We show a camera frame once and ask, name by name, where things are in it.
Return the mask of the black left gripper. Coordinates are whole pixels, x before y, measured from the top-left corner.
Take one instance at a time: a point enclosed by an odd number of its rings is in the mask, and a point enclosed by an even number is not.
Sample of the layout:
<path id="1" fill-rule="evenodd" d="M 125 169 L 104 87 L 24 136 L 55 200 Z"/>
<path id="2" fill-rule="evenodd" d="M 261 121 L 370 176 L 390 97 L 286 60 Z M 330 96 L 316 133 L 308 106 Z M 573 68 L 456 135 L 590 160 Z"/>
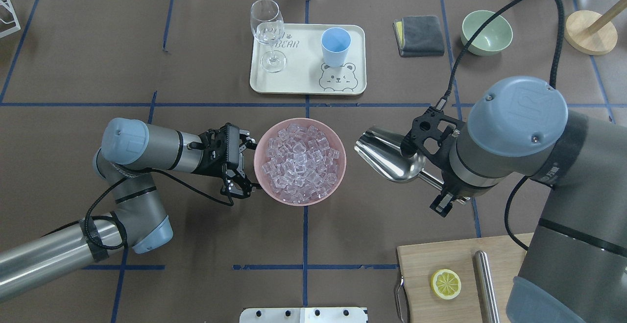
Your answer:
<path id="1" fill-rule="evenodd" d="M 226 124 L 219 129 L 209 129 L 198 135 L 201 146 L 201 160 L 198 174 L 221 176 L 221 194 L 228 198 L 246 199 L 261 185 L 251 182 L 240 163 L 240 149 L 257 149 L 257 142 L 250 131 Z"/>

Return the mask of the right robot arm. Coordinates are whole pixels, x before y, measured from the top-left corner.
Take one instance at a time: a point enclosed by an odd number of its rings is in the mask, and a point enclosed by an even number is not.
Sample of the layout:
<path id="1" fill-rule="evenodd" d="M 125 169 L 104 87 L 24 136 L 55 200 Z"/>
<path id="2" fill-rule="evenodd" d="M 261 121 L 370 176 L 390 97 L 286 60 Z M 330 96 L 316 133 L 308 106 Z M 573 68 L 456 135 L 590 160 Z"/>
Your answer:
<path id="1" fill-rule="evenodd" d="M 544 80 L 509 77 L 475 103 L 450 164 L 472 185 L 520 173 L 551 187 L 513 278 L 509 321 L 626 321 L 624 126 L 570 111 Z"/>

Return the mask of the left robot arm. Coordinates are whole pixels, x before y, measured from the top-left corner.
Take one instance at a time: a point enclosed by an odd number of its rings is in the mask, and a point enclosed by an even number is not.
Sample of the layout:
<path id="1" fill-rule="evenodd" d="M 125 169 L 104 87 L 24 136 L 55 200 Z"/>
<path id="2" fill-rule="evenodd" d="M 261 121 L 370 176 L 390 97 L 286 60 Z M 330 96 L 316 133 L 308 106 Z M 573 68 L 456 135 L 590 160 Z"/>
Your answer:
<path id="1" fill-rule="evenodd" d="M 172 227 L 153 174 L 215 177 L 227 198 L 218 200 L 222 205 L 248 198 L 259 184 L 245 174 L 243 152 L 256 148 L 249 131 L 233 124 L 195 135 L 141 120 L 112 119 L 93 167 L 108 183 L 105 194 L 112 194 L 116 209 L 97 215 L 91 205 L 80 220 L 3 252 L 1 301 L 107 260 L 124 248 L 142 254 L 170 241 Z"/>

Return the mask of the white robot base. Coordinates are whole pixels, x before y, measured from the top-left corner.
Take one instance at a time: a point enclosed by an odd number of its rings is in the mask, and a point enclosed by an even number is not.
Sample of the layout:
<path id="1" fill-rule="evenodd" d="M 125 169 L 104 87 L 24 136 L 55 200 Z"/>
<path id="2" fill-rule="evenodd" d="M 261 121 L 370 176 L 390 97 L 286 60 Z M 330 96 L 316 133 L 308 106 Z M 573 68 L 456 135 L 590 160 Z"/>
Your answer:
<path id="1" fill-rule="evenodd" d="M 367 323 L 362 307 L 249 308 L 240 314 L 240 323 Z"/>

